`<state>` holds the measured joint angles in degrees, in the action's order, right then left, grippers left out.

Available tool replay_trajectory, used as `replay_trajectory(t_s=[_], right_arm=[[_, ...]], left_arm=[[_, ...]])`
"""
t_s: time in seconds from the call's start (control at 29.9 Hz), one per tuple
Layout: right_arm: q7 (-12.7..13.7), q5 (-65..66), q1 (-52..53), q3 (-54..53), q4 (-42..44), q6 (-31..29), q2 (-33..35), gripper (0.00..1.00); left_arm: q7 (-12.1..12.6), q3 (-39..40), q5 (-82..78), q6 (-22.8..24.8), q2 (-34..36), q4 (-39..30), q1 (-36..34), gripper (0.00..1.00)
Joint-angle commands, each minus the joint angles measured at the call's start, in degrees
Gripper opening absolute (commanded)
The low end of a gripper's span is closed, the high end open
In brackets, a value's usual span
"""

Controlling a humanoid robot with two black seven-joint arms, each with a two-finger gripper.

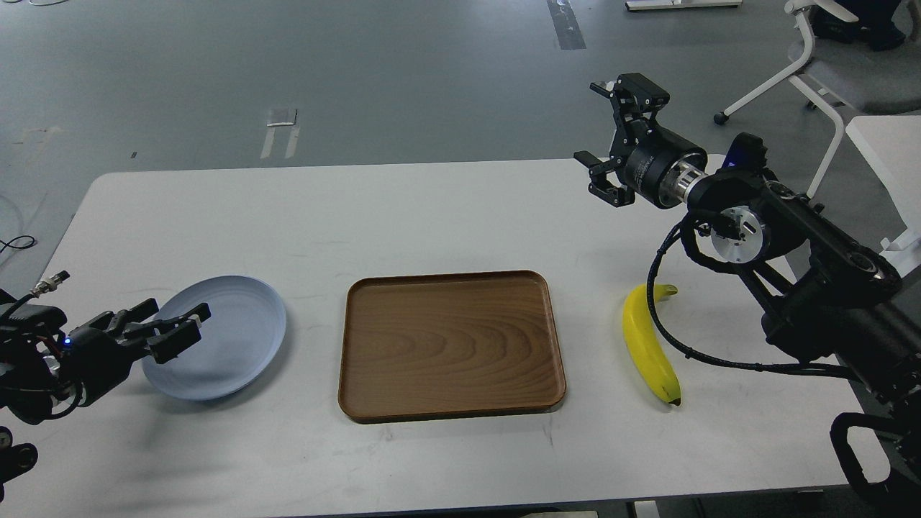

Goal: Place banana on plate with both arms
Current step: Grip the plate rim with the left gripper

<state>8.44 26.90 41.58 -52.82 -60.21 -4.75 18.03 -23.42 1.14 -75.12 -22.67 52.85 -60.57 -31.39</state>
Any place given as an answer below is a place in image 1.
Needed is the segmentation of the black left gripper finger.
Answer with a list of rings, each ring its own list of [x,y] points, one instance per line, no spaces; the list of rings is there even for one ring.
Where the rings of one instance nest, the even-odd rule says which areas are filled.
[[[122,345],[134,360],[151,357],[155,363],[165,364],[201,340],[201,325],[211,315],[209,305],[199,303],[172,318],[133,322],[125,328]]]
[[[147,327],[144,321],[158,311],[158,302],[153,298],[145,299],[135,307],[120,309],[113,314],[112,320],[108,323],[108,336],[122,340],[142,337]]]

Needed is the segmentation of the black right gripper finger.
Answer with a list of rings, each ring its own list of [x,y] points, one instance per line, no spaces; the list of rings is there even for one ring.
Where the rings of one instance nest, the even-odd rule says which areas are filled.
[[[660,112],[670,93],[642,73],[622,73],[612,81],[595,81],[590,89],[609,99],[613,111],[613,145],[636,145],[659,127]]]
[[[621,173],[625,166],[624,158],[615,157],[600,160],[595,154],[586,150],[576,151],[573,159],[588,170],[588,191],[614,207],[629,206],[635,203],[635,191],[629,186],[615,186],[609,179],[611,173]]]

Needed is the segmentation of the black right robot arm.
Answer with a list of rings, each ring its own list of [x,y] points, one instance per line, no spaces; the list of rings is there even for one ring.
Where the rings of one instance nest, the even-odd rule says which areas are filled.
[[[892,299],[897,269],[822,216],[806,194],[780,183],[761,138],[740,132],[710,173],[703,148],[659,124],[670,95],[642,73],[593,82],[608,99],[615,131],[608,160],[573,157],[589,174],[590,194],[615,207],[636,196],[686,214],[655,253],[647,279],[626,298],[622,330],[635,367],[667,404],[680,404],[663,337],[687,358],[713,366],[858,381],[887,416],[846,412],[830,439],[852,489],[896,516],[919,514],[919,327]],[[766,342],[793,358],[786,364],[737,362],[678,341],[655,305],[676,293],[658,284],[665,254],[681,243],[691,262],[736,276],[763,309]]]

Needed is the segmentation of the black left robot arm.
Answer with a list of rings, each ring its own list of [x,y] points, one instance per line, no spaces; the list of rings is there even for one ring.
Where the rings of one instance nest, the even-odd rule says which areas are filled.
[[[125,381],[142,358],[175,360],[201,339],[211,316],[207,303],[157,318],[158,303],[106,311],[66,332],[62,309],[37,298],[55,291],[65,271],[37,282],[21,297],[2,293],[1,404],[27,425],[62,419],[94,404]]]

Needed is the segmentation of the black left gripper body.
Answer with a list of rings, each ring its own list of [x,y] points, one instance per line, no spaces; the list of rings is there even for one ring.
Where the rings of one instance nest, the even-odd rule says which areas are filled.
[[[122,339],[108,336],[115,314],[105,311],[73,329],[65,346],[63,370],[73,382],[76,406],[87,407],[127,380],[134,360]]]

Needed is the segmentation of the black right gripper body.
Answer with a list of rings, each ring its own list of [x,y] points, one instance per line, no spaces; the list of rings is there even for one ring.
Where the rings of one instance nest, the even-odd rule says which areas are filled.
[[[626,206],[640,194],[659,209],[684,203],[690,184],[704,175],[708,161],[699,145],[647,122],[618,124],[609,157],[620,186],[609,187],[608,203]]]

